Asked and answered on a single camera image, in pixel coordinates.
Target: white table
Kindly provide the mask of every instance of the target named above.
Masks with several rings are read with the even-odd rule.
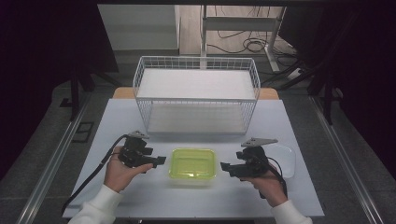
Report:
[[[125,133],[145,131],[135,100],[111,99],[106,107],[91,150],[81,170],[75,189],[96,168],[114,141]],[[324,216],[306,169],[303,156],[290,126],[285,107],[280,100],[260,100],[246,135],[151,135],[148,147],[153,155],[166,156],[164,165],[137,176],[122,192],[124,199],[116,210],[116,217],[136,219],[253,219],[271,217],[270,206],[248,182],[240,182],[221,171],[219,162],[240,164],[235,152],[250,137],[276,138],[280,145],[295,152],[296,165],[292,178],[286,179],[289,198],[305,215]],[[169,178],[171,153],[177,147],[211,148],[217,156],[217,175],[201,185],[179,185]],[[91,199],[101,188],[103,169],[95,179],[71,202],[64,217],[72,217],[79,206]]]

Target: white plate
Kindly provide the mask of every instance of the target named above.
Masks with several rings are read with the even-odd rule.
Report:
[[[276,160],[282,168],[283,178],[291,178],[294,176],[294,169],[296,166],[296,154],[290,147],[285,147],[280,144],[270,144],[262,146],[267,157],[271,157]],[[274,161],[269,160],[273,164],[277,171],[280,173],[280,169]]]

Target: person's hand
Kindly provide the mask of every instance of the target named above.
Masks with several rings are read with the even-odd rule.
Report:
[[[139,167],[129,168],[119,160],[121,147],[115,147],[110,161],[107,163],[104,184],[117,193],[125,189],[131,180],[138,174],[152,168],[152,164],[144,164]]]
[[[276,207],[288,200],[283,192],[282,185],[271,171],[267,171],[260,177],[241,177],[240,179],[252,183],[254,188],[265,196],[272,207]]]

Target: metal rail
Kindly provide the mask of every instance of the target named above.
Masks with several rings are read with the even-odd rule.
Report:
[[[67,148],[70,145],[72,137],[78,128],[78,125],[84,115],[84,112],[87,108],[87,104],[90,101],[91,93],[87,92],[82,95],[81,100],[81,108],[76,115],[74,121],[70,121],[66,131],[64,132],[64,136],[61,139],[61,142],[53,152],[51,158],[49,159],[49,163],[47,164],[44,172],[40,176],[37,184],[35,185],[35,189],[30,195],[29,200],[21,211],[20,217],[17,220],[17,223],[32,223],[35,219],[35,215],[38,212],[44,198],[50,188],[53,178],[56,175],[56,172],[61,165],[61,162],[64,158],[64,154],[67,151]]]
[[[364,186],[363,182],[361,181],[358,172],[353,166],[352,161],[348,157],[343,144],[338,138],[337,132],[335,131],[333,126],[327,123],[325,117],[323,116],[321,112],[322,106],[319,102],[318,97],[311,96],[310,100],[316,109],[320,123],[322,124],[324,131],[328,135],[332,143],[332,148],[334,149],[334,152],[337,155],[338,160],[340,161],[341,166],[343,167],[346,173],[346,177],[348,178],[350,185],[352,186],[353,190],[358,196],[358,199],[361,203],[361,207],[363,208],[363,211],[366,214],[367,218],[369,219],[370,223],[372,224],[384,223],[382,217],[378,212],[375,202],[372,196],[370,195],[370,192],[367,190],[367,188]]]

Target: white wall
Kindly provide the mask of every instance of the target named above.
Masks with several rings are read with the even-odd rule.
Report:
[[[178,6],[98,7],[113,50],[178,49]]]

